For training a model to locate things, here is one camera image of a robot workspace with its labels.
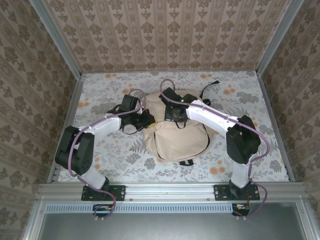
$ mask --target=black backpack strap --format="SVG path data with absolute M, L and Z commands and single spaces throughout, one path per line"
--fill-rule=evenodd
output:
M 180 161 L 179 163 L 180 163 L 181 166 L 186 166 L 186 167 L 190 167 L 193 164 L 195 164 L 192 159 L 189 159 L 189 160 L 186 160 L 186 161 Z
M 186 121 L 183 122 L 183 127 L 179 127 L 178 123 L 176 121 L 175 122 L 175 125 L 178 129 L 184 129 L 186 127 Z
M 210 84 L 208 84 L 207 86 L 205 86 L 205 88 L 202 90 L 201 94 L 200 94 L 200 98 L 202 99 L 202 97 L 204 96 L 204 91 L 206 90 L 207 87 L 213 85 L 213 84 L 219 84 L 220 82 L 217 80 L 217 81 L 214 81 L 214 82 L 211 82 Z

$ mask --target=backpack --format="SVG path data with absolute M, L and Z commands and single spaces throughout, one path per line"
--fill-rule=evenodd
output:
M 190 90 L 176 90 L 183 97 L 196 96 Z M 159 98 L 160 92 L 146 96 L 146 109 L 154 116 L 155 123 L 142 130 L 145 148 L 150 154 L 166 162 L 180 162 L 192 166 L 193 159 L 201 156 L 209 147 L 214 130 L 204 124 L 188 119 L 185 123 L 165 120 L 166 105 Z

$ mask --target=floral wallpaper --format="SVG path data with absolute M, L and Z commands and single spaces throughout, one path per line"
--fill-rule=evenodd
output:
M 297 181 L 320 223 L 320 1 L 305 0 L 263 80 Z
M 0 1 L 0 239 L 47 181 L 75 79 L 28 0 Z
M 82 72 L 255 69 L 289 0 L 44 0 Z
M 219 111 L 238 117 L 250 116 L 271 146 L 270 154 L 253 164 L 252 178 L 259 182 L 289 181 L 253 70 L 89 73 L 84 81 L 73 125 L 86 126 L 101 119 L 109 109 L 121 103 L 124 94 L 131 89 L 142 89 L 146 94 L 159 92 L 160 82 L 164 79 L 173 80 L 177 89 L 196 91 L 198 95 L 209 83 L 220 81 L 208 87 L 203 97 L 210 99 L 211 106 Z M 124 132 L 133 133 L 135 130 L 128 125 Z M 233 167 L 226 147 L 226 139 L 215 131 L 205 153 L 194 159 L 192 167 L 185 167 L 178 162 L 163 162 L 151 155 L 145 148 L 142 132 L 126 135 L 118 130 L 96 143 L 93 164 L 111 182 L 227 182 Z M 265 151 L 266 145 L 262 143 L 258 154 Z M 64 168 L 58 180 L 76 181 Z

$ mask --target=metal corner post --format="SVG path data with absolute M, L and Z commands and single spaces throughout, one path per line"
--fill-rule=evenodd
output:
M 292 0 L 289 2 L 278 26 L 262 54 L 258 65 L 256 66 L 256 72 L 258 74 L 262 75 L 264 73 L 303 2 L 304 0 Z
M 296 208 L 302 223 L 302 227 L 307 240 L 320 239 L 320 230 L 317 224 L 314 211 L 309 202 L 303 200 L 296 203 Z
M 55 45 L 59 49 L 61 55 L 63 56 L 65 62 L 70 68 L 72 74 L 77 81 L 81 78 L 81 68 L 78 65 L 72 50 L 68 48 L 63 36 L 58 30 L 54 20 L 51 18 L 49 11 L 47 10 L 43 0 L 30 0 L 32 6 L 34 7 L 36 13 L 39 15 L 42 23 L 44 24 L 46 30 L 52 37 Z

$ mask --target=purple cable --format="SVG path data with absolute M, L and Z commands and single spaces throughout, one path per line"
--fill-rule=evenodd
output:
M 217 115 L 217 116 L 219 116 L 219 117 L 221 117 L 221 118 L 223 118 L 223 119 L 225 119 L 225 120 L 228 120 L 228 121 L 230 121 L 230 122 L 232 122 L 232 123 L 234 123 L 234 124 L 238 124 L 238 125 L 246 128 L 246 129 L 254 132 L 254 133 L 257 134 L 260 138 L 263 139 L 263 141 L 264 141 L 265 144 L 266 144 L 266 152 L 265 152 L 264 154 L 260 155 L 260 156 L 255 157 L 254 159 L 252 159 L 252 160 L 250 161 L 249 170 L 248 170 L 248 178 L 249 178 L 249 180 L 250 180 L 252 183 L 256 184 L 258 187 L 261 187 L 261 188 L 265 191 L 264 199 L 263 199 L 261 205 L 259 206 L 259 208 L 258 208 L 255 212 L 247 215 L 246 217 L 248 218 L 248 217 L 251 217 L 252 215 L 256 214 L 257 211 L 260 210 L 260 209 L 262 208 L 262 206 L 265 204 L 265 202 L 266 202 L 266 200 L 267 200 L 268 192 L 267 192 L 267 189 L 266 189 L 265 187 L 263 187 L 263 186 L 261 186 L 260 184 L 257 184 L 257 183 L 255 183 L 254 181 L 252 181 L 252 178 L 250 178 L 250 175 L 251 175 L 251 171 L 252 171 L 252 164 L 253 164 L 253 162 L 256 161 L 256 160 L 258 160 L 258 159 L 262 159 L 262 158 L 264 158 L 265 156 L 267 156 L 267 155 L 269 154 L 269 152 L 270 152 L 270 145 L 269 145 L 269 143 L 268 143 L 268 140 L 265 138 L 265 136 L 262 135 L 262 133 L 258 132 L 258 131 L 255 130 L 254 128 L 252 128 L 252 127 L 250 127 L 250 126 L 247 126 L 247 125 L 245 125 L 245 124 L 243 124 L 243 123 L 241 123 L 241 122 L 238 122 L 237 120 L 234 120 L 234 119 L 231 119 L 231 118 L 228 119 L 227 116 L 225 116 L 225 115 L 223 115 L 223 114 L 220 114 L 220 113 L 218 113 L 218 112 L 215 112 L 215 111 L 211 110 L 210 108 L 207 108 L 206 106 L 202 106 L 202 105 L 194 104 L 194 103 L 185 103 L 185 102 L 180 102 L 180 101 L 171 100 L 170 98 L 168 98 L 167 96 L 165 96 L 164 93 L 163 93 L 162 86 L 163 86 L 163 84 L 164 84 L 165 82 L 171 82 L 172 85 L 173 85 L 173 89 L 175 89 L 176 87 L 175 87 L 174 82 L 173 82 L 172 80 L 170 80 L 170 79 L 165 79 L 165 80 L 163 80 L 163 81 L 160 83 L 160 92 L 161 92 L 161 95 L 162 95 L 167 101 L 172 102 L 172 103 L 174 103 L 174 104 L 180 104 L 180 105 L 186 105 L 186 106 L 193 106 L 193 107 L 205 109 L 205 110 L 209 111 L 210 113 L 213 113 L 213 114 L 215 114 L 215 115 Z
M 143 99 L 141 100 L 141 105 L 134 109 L 134 110 L 131 110 L 131 111 L 125 111 L 125 112 L 121 112 L 121 113 L 117 113 L 117 114 L 112 114 L 112 115 L 108 115 L 108 116 L 104 116 L 103 118 L 91 123 L 89 126 L 86 126 L 84 129 L 82 129 L 81 131 L 79 131 L 79 133 L 75 136 L 73 142 L 72 142 L 72 145 L 71 145 L 71 149 L 70 149 L 70 153 L 69 153 L 69 158 L 68 158 L 68 171 L 69 171 L 69 174 L 72 176 L 72 177 L 77 177 L 81 182 L 83 182 L 84 184 L 88 185 L 91 189 L 97 191 L 97 192 L 100 192 L 100 193 L 104 193 L 104 194 L 107 194 L 109 196 L 112 197 L 112 200 L 113 200 L 113 204 L 112 204 L 112 209 L 110 210 L 110 212 L 104 217 L 104 218 L 107 218 L 109 217 L 112 212 L 114 211 L 115 207 L 116 207 L 116 198 L 115 196 L 113 196 L 110 192 L 107 192 L 107 191 L 104 191 L 104 190 L 101 190 L 101 189 L 98 189 L 98 188 L 95 188 L 94 186 L 88 184 L 86 182 L 86 180 L 84 180 L 81 176 L 79 176 L 78 174 L 74 174 L 72 172 L 72 169 L 71 169 L 71 162 L 72 162 L 72 154 L 74 152 L 74 149 L 75 149 L 75 145 L 76 145 L 76 142 L 78 141 L 80 135 L 86 131 L 87 129 L 89 129 L 90 127 L 92 128 L 93 126 L 107 120 L 107 119 L 110 119 L 110 118 L 114 118 L 114 117 L 118 117 L 118 116 L 121 116 L 121 115 L 125 115 L 125 114 L 131 114 L 131 113 L 135 113 L 135 112 L 138 112 L 140 109 L 142 109 L 142 107 L 145 107 L 146 106 L 146 94 L 144 91 L 142 91 L 141 89 L 133 89 L 129 92 L 129 95 L 134 92 L 134 91 L 140 91 L 142 92 L 143 94 Z

